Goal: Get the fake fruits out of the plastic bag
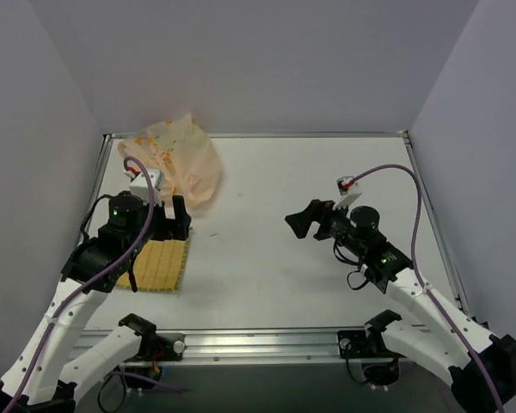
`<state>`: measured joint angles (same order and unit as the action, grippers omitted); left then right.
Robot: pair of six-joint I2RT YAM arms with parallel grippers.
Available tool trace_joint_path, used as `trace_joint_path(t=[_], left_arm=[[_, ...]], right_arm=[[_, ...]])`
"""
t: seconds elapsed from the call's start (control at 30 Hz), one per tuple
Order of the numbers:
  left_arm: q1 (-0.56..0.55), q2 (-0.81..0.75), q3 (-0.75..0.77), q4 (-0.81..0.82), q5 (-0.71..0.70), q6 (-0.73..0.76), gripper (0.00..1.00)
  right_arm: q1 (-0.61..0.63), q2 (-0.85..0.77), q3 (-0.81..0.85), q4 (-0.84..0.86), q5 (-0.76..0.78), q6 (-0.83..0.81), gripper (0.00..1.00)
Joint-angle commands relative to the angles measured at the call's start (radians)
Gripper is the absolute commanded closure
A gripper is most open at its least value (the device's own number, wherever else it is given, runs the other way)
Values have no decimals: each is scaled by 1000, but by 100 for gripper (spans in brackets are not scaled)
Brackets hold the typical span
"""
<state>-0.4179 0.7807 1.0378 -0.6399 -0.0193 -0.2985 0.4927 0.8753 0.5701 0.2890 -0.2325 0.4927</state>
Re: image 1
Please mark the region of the translucent banana-print plastic bag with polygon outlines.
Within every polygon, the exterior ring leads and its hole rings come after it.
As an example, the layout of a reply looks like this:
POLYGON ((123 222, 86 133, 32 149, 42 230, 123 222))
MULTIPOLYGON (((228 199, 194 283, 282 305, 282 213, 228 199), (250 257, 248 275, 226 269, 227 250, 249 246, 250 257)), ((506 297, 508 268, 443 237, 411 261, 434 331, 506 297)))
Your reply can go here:
POLYGON ((216 195, 223 177, 223 165, 212 139, 188 113, 179 120, 150 125, 135 138, 118 144, 122 157, 135 157, 148 169, 161 170, 161 196, 184 198, 190 210, 206 207, 216 195))

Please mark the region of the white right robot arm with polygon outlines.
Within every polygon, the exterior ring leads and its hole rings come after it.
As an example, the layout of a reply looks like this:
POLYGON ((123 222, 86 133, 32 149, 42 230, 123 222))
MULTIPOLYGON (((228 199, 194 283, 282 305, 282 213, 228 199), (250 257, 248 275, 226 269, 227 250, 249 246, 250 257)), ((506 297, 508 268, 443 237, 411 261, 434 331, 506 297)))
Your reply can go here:
POLYGON ((516 396, 516 340, 498 337, 425 280, 418 280, 411 259, 379 230, 380 215, 370 206, 336 210, 334 202, 312 200, 285 217, 295 236, 319 225, 316 240, 333 239, 364 266, 364 276, 425 327, 418 330, 400 314, 386 310, 365 324, 372 351, 400 354, 447 384, 467 412, 497 412, 516 396))

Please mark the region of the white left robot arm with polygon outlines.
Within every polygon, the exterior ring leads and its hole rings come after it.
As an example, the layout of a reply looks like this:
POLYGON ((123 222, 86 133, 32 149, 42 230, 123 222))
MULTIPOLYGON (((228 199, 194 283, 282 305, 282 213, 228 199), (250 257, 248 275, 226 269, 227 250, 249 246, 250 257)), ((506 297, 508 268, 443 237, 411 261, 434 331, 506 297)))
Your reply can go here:
POLYGON ((136 314, 123 317, 104 339, 75 360, 69 355, 86 323, 133 272, 148 241, 185 241, 191 218, 180 195, 175 216, 163 204, 123 191, 108 200, 108 220, 72 252, 48 310, 14 365, 0 379, 0 412, 72 412, 86 393, 125 361, 181 361, 185 339, 162 336, 136 314))

